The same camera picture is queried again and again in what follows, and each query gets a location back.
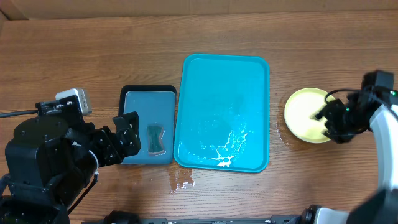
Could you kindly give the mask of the yellow plate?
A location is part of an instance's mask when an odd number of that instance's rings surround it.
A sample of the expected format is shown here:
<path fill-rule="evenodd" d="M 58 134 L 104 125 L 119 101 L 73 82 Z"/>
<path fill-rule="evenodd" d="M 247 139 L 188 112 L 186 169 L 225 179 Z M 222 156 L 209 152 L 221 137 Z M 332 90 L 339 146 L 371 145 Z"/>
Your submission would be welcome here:
<path fill-rule="evenodd" d="M 315 119 L 315 115 L 326 105 L 327 92 L 319 88 L 303 88 L 294 92 L 286 101 L 284 121 L 290 132 L 305 142 L 321 144 L 330 138 L 326 131 L 326 118 Z"/>

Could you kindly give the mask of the dark green sponge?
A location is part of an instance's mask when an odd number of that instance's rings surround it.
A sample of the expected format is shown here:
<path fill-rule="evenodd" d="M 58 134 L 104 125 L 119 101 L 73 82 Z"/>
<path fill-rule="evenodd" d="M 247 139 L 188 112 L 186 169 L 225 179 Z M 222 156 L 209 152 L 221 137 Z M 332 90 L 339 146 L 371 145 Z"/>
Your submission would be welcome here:
<path fill-rule="evenodd" d="M 164 131 L 164 127 L 158 124 L 148 125 L 147 138 L 149 154 L 160 155 L 165 152 L 165 147 L 162 142 Z"/>

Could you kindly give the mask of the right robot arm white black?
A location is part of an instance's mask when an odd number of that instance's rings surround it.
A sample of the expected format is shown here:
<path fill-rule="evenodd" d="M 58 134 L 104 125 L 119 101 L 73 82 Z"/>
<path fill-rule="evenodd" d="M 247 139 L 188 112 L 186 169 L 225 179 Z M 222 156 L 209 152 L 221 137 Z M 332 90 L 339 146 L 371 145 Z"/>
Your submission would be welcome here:
<path fill-rule="evenodd" d="M 397 223 L 397 97 L 394 91 L 349 96 L 348 104 L 329 101 L 315 116 L 325 117 L 324 135 L 346 143 L 365 130 L 373 133 L 378 159 L 376 193 L 351 212 L 315 207 L 302 223 Z"/>

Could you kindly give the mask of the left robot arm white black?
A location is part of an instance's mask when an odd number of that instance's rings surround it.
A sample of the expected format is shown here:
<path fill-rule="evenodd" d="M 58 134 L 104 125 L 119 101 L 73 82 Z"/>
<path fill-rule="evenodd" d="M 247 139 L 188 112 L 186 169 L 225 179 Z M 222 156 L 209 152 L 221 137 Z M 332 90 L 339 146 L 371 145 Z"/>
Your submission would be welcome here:
<path fill-rule="evenodd" d="M 81 116 L 38 116 L 14 130 L 5 148 L 9 172 L 1 188 L 1 223 L 69 223 L 69 214 L 97 183 L 99 168 L 120 164 L 141 148 L 136 112 L 114 117 L 116 132 Z"/>

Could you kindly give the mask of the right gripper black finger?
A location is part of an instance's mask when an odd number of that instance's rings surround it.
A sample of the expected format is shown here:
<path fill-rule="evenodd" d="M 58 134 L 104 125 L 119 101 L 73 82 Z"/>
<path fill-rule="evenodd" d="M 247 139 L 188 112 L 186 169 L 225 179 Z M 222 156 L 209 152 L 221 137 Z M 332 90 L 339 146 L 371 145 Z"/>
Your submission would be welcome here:
<path fill-rule="evenodd" d="M 326 130 L 323 135 L 332 140 L 335 143 L 339 143 L 339 133 L 335 130 Z"/>
<path fill-rule="evenodd" d="M 319 121 L 322 118 L 326 118 L 328 121 L 331 121 L 335 117 L 335 112 L 335 103 L 329 102 L 314 115 L 314 119 Z"/>

